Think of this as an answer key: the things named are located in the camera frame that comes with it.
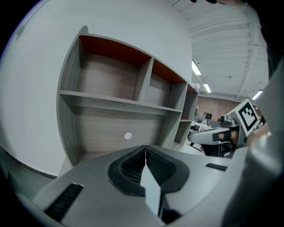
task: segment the ceiling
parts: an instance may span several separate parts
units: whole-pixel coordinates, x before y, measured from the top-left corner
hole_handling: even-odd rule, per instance
[[[193,72],[192,82],[201,85],[201,96],[241,102],[264,89],[268,84],[266,43],[257,14],[250,7],[205,0],[164,1],[188,21],[193,60],[202,73],[196,76]]]

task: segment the round hole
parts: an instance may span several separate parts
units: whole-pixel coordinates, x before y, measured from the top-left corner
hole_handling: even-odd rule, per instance
[[[131,134],[131,133],[126,133],[126,134],[124,135],[124,138],[125,138],[126,140],[129,140],[131,137],[132,137],[132,134]]]

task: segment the brick wall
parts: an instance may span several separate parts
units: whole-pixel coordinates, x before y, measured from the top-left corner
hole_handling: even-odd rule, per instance
[[[207,97],[198,97],[197,106],[199,112],[201,113],[210,113],[212,114],[212,120],[217,121],[222,115],[227,114],[232,109],[234,109],[239,102],[228,101],[218,98],[207,98]],[[259,110],[256,110],[256,113],[259,117],[262,116]]]

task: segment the white curved wall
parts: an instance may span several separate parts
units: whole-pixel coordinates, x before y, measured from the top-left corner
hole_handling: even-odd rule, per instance
[[[163,61],[191,81],[186,20],[151,0],[50,0],[12,36],[0,66],[0,143],[15,158],[58,175],[65,158],[56,120],[62,63],[83,25]]]

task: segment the ceiling light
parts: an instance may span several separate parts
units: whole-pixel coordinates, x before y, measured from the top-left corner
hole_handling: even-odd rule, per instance
[[[257,94],[252,98],[252,100],[256,100],[262,94],[262,90],[259,90]]]
[[[204,84],[204,87],[206,88],[208,93],[211,93],[210,87],[209,87],[209,85],[207,83]]]
[[[199,71],[199,69],[197,68],[196,64],[194,63],[194,61],[192,61],[192,70],[195,72],[195,74],[201,75],[201,72]]]

